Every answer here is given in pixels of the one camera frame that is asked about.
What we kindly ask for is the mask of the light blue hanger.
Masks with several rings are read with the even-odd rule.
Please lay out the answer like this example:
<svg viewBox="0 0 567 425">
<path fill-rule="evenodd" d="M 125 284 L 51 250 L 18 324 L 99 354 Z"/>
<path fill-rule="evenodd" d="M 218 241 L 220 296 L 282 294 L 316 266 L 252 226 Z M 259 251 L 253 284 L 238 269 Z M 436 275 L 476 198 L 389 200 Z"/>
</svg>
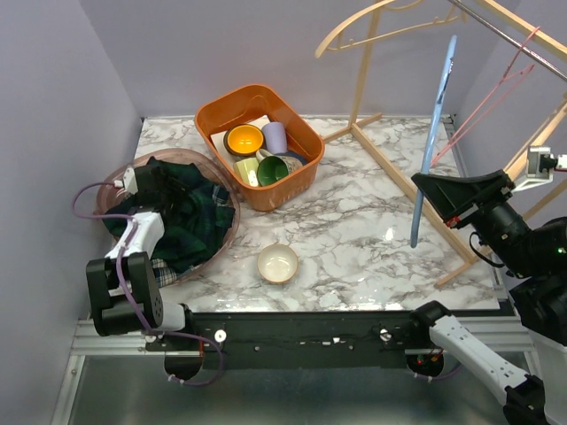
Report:
<svg viewBox="0 0 567 425">
<path fill-rule="evenodd" d="M 447 91 L 447 84 L 453 69 L 454 54 L 456 50 L 457 40 L 458 40 L 457 35 L 453 35 L 447 46 L 447 53 L 442 68 L 442 72 L 439 80 L 439 87 L 437 90 L 437 95 L 435 98 L 435 103 L 431 115 L 430 129 L 424 147 L 423 160 L 420 170 L 422 174 L 429 173 L 431 167 L 431 160 L 434 151 L 434 146 L 437 140 L 437 132 L 441 119 L 441 113 L 445 100 L 445 95 Z M 418 244 L 419 228 L 420 228 L 421 216 L 423 211 L 423 201 L 424 201 L 423 192 L 418 189 L 416 192 L 415 208 L 413 211 L 412 223 L 410 229 L 411 248 L 415 248 Z"/>
</svg>

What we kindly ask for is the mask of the pink wire hanger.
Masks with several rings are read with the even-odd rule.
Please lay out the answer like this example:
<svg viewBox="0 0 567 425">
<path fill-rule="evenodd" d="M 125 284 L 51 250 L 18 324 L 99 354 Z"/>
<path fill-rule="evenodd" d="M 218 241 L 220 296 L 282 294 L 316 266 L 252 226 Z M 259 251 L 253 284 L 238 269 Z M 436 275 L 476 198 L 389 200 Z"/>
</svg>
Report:
<svg viewBox="0 0 567 425">
<path fill-rule="evenodd" d="M 524 39 L 521 46 L 518 48 L 515 56 L 509 62 L 506 70 L 502 74 L 500 80 L 493 87 L 493 89 L 485 96 L 485 98 L 478 104 L 476 109 L 467 117 L 467 119 L 455 130 L 454 134 L 449 138 L 447 144 L 439 150 L 439 152 L 432 158 L 430 167 L 435 167 L 438 162 L 458 144 L 489 112 L 491 112 L 497 105 L 499 105 L 506 97 L 508 97 L 532 72 L 534 65 L 526 66 L 518 71 L 512 73 L 512 68 L 516 63 L 520 50 L 526 47 L 529 41 L 540 31 L 540 27 L 536 27 Z M 495 95 L 500 90 L 501 86 L 510 82 L 508 89 L 501 94 L 500 97 L 495 98 Z"/>
</svg>

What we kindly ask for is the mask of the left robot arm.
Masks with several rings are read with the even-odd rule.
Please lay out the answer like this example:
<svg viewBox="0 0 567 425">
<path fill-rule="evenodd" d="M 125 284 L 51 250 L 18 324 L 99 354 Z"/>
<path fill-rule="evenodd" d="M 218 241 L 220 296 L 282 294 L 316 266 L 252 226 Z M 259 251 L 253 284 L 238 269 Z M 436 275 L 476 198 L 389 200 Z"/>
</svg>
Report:
<svg viewBox="0 0 567 425">
<path fill-rule="evenodd" d="M 138 330 L 166 333 L 176 349 L 188 349 L 197 336 L 190 310 L 186 305 L 163 301 L 151 267 L 151 255 L 165 235 L 175 197 L 185 188 L 156 164 L 129 166 L 123 177 L 111 184 L 125 189 L 137 202 L 127 213 L 101 217 L 124 220 L 126 228 L 103 258 L 86 266 L 95 329 L 100 336 Z"/>
</svg>

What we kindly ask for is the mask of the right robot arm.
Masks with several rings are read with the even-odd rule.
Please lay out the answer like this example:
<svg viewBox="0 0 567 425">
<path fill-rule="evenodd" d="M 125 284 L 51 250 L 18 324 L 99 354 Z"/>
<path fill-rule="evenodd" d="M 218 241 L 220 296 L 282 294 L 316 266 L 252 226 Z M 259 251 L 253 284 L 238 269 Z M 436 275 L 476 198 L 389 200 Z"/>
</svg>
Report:
<svg viewBox="0 0 567 425">
<path fill-rule="evenodd" d="M 409 315 L 409 340 L 448 350 L 492 392 L 508 423 L 564 424 L 566 219 L 530 228 L 509 204 L 515 184 L 503 171 L 472 178 L 416 173 L 411 179 L 449 228 L 472 226 L 499 267 L 518 280 L 507 291 L 509 304 L 532 341 L 540 374 L 510 365 L 438 301 Z"/>
</svg>

